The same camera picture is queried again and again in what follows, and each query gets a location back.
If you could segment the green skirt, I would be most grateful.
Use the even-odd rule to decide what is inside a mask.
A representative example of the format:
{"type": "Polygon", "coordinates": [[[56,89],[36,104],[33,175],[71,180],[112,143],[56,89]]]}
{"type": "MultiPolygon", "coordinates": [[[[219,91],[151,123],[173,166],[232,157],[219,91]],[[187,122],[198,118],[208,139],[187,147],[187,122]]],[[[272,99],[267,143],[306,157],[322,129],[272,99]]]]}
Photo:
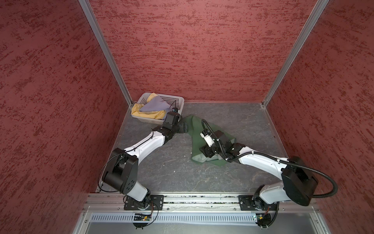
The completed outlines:
{"type": "Polygon", "coordinates": [[[201,120],[201,118],[193,115],[183,117],[183,122],[188,125],[188,134],[192,137],[192,161],[197,164],[211,163],[216,166],[223,166],[227,164],[227,162],[219,155],[215,155],[212,158],[207,158],[200,151],[200,148],[206,145],[205,140],[200,136],[203,131],[201,120]]]}

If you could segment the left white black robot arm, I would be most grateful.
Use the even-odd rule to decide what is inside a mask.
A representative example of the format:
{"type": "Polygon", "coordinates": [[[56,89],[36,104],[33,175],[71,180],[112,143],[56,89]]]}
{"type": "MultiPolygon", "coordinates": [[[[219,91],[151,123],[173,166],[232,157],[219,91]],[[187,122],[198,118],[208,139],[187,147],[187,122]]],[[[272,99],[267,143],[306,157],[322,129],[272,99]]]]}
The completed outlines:
{"type": "Polygon", "coordinates": [[[188,129],[188,124],[184,122],[179,122],[170,129],[166,125],[161,125],[153,128],[147,137],[135,145],[126,149],[114,149],[102,169],[101,181],[131,198],[138,209],[148,209],[151,205],[151,192],[137,181],[138,166],[154,150],[171,140],[175,134],[187,133],[188,129]]]}

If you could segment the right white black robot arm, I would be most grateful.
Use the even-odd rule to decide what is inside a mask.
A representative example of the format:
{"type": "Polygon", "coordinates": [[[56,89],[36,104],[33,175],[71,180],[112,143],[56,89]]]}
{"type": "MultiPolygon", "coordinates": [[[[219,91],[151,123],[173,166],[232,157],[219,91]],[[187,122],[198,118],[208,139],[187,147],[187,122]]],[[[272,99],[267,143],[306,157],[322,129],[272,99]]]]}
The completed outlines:
{"type": "Polygon", "coordinates": [[[318,180],[298,158],[280,158],[256,151],[241,143],[232,143],[222,131],[203,130],[200,136],[206,144],[200,151],[207,158],[218,156],[226,162],[235,162],[265,171],[280,182],[261,185],[252,196],[252,206],[265,210],[273,203],[292,201],[308,206],[314,196],[318,180]]]}

